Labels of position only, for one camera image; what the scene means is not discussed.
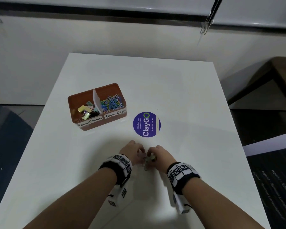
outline purple circular sticker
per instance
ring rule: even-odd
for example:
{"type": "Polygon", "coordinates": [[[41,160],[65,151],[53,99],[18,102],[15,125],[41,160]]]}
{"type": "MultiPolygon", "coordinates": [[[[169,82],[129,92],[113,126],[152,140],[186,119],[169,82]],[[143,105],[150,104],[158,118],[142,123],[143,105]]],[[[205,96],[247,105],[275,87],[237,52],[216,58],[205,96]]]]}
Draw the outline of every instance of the purple circular sticker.
{"type": "Polygon", "coordinates": [[[152,137],[157,133],[156,115],[152,112],[141,112],[133,120],[133,129],[142,137],[152,137]]]}

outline wooden chair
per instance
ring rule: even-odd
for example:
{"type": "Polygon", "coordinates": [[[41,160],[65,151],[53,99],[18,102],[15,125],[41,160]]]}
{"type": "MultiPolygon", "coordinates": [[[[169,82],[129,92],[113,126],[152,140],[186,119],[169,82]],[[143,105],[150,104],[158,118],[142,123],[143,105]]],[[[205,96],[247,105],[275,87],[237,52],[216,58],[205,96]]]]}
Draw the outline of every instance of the wooden chair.
{"type": "Polygon", "coordinates": [[[274,57],[268,61],[256,72],[247,87],[228,100],[228,105],[233,104],[272,79],[286,97],[286,57],[274,57]]]}

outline floor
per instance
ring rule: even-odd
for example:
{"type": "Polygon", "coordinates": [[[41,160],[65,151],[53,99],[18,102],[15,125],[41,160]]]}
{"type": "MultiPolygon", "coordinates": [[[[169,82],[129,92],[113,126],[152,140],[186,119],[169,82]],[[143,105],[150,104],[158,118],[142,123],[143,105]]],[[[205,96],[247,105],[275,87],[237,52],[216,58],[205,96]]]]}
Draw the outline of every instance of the floor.
{"type": "Polygon", "coordinates": [[[33,129],[35,128],[37,121],[42,113],[42,110],[44,109],[43,106],[6,105],[3,107],[6,107],[16,113],[33,129]]]}

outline black wristband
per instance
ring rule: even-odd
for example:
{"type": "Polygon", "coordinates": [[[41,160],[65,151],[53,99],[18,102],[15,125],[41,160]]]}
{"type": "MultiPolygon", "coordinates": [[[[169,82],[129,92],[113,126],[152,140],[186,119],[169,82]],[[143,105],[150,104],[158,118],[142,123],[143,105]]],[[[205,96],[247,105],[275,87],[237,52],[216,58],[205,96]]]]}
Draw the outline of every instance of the black wristband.
{"type": "Polygon", "coordinates": [[[176,194],[182,195],[182,189],[187,182],[194,178],[200,178],[198,172],[186,163],[175,162],[168,167],[167,176],[176,194]]]}
{"type": "Polygon", "coordinates": [[[132,164],[131,161],[123,154],[116,154],[107,158],[99,169],[104,167],[110,168],[116,173],[116,185],[120,185],[122,187],[130,178],[132,164]]]}

